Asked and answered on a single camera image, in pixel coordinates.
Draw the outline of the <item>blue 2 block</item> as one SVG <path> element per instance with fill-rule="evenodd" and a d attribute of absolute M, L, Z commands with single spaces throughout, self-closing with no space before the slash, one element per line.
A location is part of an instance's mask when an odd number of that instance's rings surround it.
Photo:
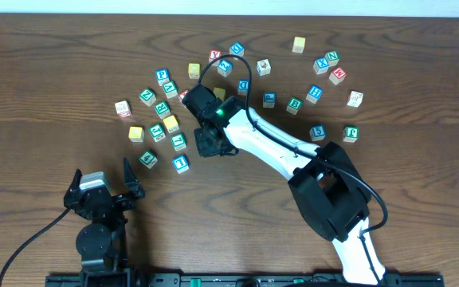
<path fill-rule="evenodd" d="M 226 59 L 221 59 L 218 63 L 218 73 L 223 77 L 228 77 L 233 70 L 233 64 Z"/>

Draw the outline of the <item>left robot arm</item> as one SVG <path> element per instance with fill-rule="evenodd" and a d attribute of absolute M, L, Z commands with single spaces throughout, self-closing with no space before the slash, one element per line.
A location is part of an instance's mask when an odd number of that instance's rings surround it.
<path fill-rule="evenodd" d="M 82 286 L 142 286 L 147 280 L 138 269 L 128 266 L 128 220 L 124 213 L 135 209 L 135 202 L 145 191 L 131 169 L 123 161 L 124 186 L 127 192 L 111 194 L 111 187 L 102 171 L 83 175 L 76 170 L 64 206 L 90 221 L 76 237 L 81 256 Z"/>

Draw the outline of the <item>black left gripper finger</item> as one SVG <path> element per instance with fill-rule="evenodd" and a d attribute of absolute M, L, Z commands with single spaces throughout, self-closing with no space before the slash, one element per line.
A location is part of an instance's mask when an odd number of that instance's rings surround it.
<path fill-rule="evenodd" d="M 77 193 L 80 186 L 80 180 L 82 178 L 82 172 L 80 169 L 76 169 L 73 180 L 69 186 L 68 193 Z"/>
<path fill-rule="evenodd" d="M 124 168 L 124 185 L 131 192 L 138 192 L 140 188 L 140 182 L 135 177 L 133 170 L 131 169 L 130 163 L 126 157 L 123 162 Z"/>

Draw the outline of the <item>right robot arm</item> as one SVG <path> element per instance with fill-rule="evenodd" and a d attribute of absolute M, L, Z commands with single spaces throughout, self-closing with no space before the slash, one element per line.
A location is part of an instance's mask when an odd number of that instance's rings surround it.
<path fill-rule="evenodd" d="M 385 268 L 379 261 L 370 232 L 384 226 L 370 224 L 368 203 L 385 203 L 367 185 L 336 143 L 323 147 L 307 143 L 262 119 L 232 96 L 182 101 L 199 122 L 194 136 L 203 157 L 255 155 L 283 175 L 304 221 L 331 242 L 349 283 L 382 285 Z"/>

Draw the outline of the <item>red I block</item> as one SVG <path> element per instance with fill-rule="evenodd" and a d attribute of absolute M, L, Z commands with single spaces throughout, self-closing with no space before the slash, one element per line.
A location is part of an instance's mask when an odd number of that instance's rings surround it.
<path fill-rule="evenodd" d="M 179 99 L 180 102 L 183 101 L 183 99 L 186 97 L 188 92 L 189 92 L 189 90 L 187 89 L 187 90 L 184 90 L 183 92 L 179 93 L 178 99 Z"/>

